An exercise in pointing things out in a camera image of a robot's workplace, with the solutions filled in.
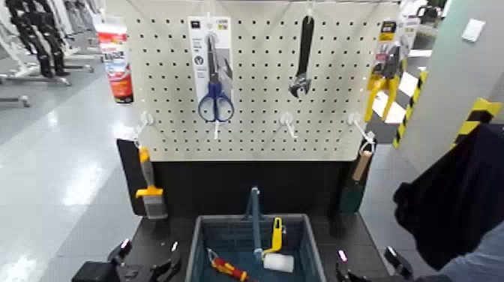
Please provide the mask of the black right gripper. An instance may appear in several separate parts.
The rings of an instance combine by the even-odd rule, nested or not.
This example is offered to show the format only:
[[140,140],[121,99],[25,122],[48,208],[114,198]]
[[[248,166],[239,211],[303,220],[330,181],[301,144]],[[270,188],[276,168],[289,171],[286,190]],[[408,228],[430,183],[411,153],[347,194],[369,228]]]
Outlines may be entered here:
[[[396,282],[398,277],[365,277],[348,272],[348,259],[343,250],[337,252],[336,278],[339,282]],[[384,250],[386,261],[393,267],[394,273],[401,276],[406,281],[413,280],[413,267],[410,262],[399,254],[393,247],[386,247]]]

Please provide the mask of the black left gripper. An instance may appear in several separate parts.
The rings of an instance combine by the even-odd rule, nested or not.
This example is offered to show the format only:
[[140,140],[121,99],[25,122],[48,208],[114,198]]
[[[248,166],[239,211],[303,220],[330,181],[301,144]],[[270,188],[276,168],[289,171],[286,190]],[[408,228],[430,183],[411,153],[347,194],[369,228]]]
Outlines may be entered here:
[[170,249],[170,258],[160,265],[121,265],[132,250],[131,240],[126,238],[108,255],[107,260],[117,267],[118,278],[121,282],[169,282],[182,267],[182,255],[179,242],[174,241]]

